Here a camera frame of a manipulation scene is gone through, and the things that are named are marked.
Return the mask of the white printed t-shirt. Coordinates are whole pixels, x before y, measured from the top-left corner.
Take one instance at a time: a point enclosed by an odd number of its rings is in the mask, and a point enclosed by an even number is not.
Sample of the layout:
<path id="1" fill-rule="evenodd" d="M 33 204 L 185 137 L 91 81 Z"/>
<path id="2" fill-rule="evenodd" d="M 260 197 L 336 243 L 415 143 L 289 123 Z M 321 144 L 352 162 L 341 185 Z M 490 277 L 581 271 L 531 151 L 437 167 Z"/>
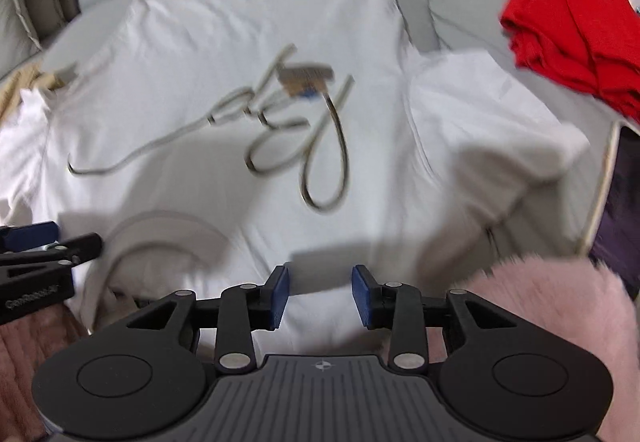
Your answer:
<path id="1" fill-rule="evenodd" d="M 1 130 L 1 220 L 95 232 L 70 308 L 215 298 L 280 264 L 257 351 L 367 350 L 350 272 L 419 288 L 588 148 L 486 50 L 423 54 L 397 0 L 132 0 Z"/>

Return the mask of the dusty pink ribbed fabric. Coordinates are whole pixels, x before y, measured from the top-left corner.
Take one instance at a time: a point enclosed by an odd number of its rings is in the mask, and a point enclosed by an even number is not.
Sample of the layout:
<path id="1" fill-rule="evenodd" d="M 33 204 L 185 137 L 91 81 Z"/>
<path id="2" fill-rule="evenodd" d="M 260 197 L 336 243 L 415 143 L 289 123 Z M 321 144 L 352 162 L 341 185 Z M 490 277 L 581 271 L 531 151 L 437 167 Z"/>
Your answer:
<path id="1" fill-rule="evenodd" d="M 86 335 L 62 303 L 1 326 L 2 441 L 35 441 L 43 436 L 32 399 L 32 378 L 47 358 Z"/>

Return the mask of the beige crumpled garment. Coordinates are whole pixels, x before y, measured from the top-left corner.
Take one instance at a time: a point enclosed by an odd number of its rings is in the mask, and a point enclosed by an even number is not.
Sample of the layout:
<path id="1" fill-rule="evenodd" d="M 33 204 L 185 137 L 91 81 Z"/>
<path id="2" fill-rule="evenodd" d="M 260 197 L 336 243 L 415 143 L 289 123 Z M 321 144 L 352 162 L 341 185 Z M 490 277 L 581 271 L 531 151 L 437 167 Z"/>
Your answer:
<path id="1" fill-rule="evenodd" d="M 5 124 L 21 106 L 23 90 L 57 90 L 64 85 L 62 76 L 56 72 L 41 70 L 39 62 L 30 62 L 17 68 L 1 82 L 0 122 Z"/>

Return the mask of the pink fluffy garment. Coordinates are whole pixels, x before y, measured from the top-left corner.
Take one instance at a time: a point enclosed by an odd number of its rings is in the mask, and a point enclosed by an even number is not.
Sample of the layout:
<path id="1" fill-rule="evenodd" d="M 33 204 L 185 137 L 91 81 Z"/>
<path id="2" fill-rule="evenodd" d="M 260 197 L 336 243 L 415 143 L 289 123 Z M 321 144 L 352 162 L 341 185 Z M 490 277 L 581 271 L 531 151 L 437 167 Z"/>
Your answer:
<path id="1" fill-rule="evenodd" d="M 623 280 L 586 258 L 512 258 L 459 280 L 462 288 L 596 355 L 613 382 L 598 437 L 639 439 L 639 326 Z"/>

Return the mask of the smartphone with cream case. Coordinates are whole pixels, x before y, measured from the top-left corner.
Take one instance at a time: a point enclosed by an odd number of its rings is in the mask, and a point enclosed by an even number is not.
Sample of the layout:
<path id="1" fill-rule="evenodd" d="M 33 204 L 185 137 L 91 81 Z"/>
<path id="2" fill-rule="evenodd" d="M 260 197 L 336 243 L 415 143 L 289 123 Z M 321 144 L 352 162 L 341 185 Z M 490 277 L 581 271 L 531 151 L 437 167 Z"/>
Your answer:
<path id="1" fill-rule="evenodd" d="M 602 177 L 579 252 L 617 274 L 639 297 L 639 129 L 618 121 L 605 150 Z"/>

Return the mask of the red folded garment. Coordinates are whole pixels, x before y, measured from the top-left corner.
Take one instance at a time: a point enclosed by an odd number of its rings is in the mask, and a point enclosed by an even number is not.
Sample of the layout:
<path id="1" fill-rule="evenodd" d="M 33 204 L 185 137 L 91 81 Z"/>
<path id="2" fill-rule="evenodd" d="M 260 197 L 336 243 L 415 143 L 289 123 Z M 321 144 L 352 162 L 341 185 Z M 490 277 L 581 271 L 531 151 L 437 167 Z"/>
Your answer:
<path id="1" fill-rule="evenodd" d="M 515 66 L 639 120 L 639 15 L 628 0 L 507 0 Z"/>

